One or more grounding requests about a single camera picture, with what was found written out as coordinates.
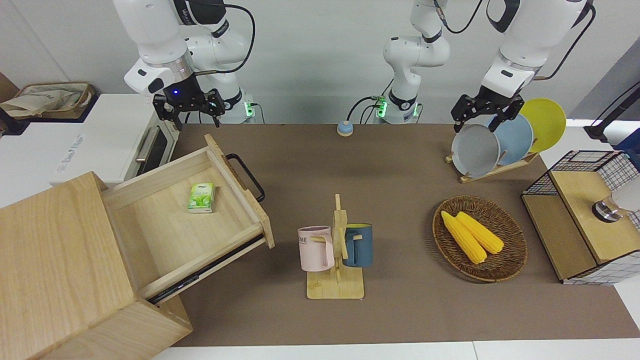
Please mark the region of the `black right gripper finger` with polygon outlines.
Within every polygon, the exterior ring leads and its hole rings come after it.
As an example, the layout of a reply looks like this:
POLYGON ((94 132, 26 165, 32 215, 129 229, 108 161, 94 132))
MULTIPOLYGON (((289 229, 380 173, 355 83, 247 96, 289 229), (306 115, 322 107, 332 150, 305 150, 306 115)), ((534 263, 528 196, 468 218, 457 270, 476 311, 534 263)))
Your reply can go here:
POLYGON ((221 126, 221 117, 226 113, 226 105, 218 89, 206 92, 206 114, 212 117, 216 128, 221 126))
POLYGON ((182 121, 179 118, 180 111, 168 103, 166 95, 153 95, 152 105, 161 121, 172 123, 178 132, 182 131, 182 121))

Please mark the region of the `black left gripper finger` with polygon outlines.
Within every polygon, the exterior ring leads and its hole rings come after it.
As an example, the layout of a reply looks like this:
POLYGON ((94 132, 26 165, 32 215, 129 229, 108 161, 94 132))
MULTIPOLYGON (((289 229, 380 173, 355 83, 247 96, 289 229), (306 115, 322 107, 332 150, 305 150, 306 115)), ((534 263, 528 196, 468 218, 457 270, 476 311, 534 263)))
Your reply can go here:
POLYGON ((461 95, 451 109, 451 117, 454 121, 454 131, 459 133, 466 121, 474 117, 475 98, 469 95, 461 95))
POLYGON ((514 120, 516 116, 518 116, 521 111, 525 100, 523 99, 514 99, 509 105, 506 107, 501 107, 496 110, 496 114, 493 119, 489 123, 490 132, 494 133, 498 127, 504 123, 505 121, 514 120))

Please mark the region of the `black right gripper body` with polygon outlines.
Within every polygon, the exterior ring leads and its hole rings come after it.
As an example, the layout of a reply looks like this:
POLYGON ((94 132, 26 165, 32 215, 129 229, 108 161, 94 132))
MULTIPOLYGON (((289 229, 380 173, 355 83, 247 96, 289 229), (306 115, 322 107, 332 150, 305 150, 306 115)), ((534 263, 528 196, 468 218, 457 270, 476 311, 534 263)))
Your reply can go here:
POLYGON ((164 88, 164 95, 172 112, 204 111, 208 109, 205 93, 202 91, 195 73, 164 88))

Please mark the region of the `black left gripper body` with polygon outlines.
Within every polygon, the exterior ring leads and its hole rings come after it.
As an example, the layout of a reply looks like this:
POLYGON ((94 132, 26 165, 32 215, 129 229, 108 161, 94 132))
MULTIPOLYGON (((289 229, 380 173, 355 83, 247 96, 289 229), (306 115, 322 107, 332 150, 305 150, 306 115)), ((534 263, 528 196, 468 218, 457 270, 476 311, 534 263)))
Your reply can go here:
POLYGON ((518 91, 513 96, 505 96, 490 89, 485 85, 481 85, 475 99, 475 109, 480 111, 485 109, 488 114, 496 114, 497 109, 508 106, 513 100, 523 100, 518 91))

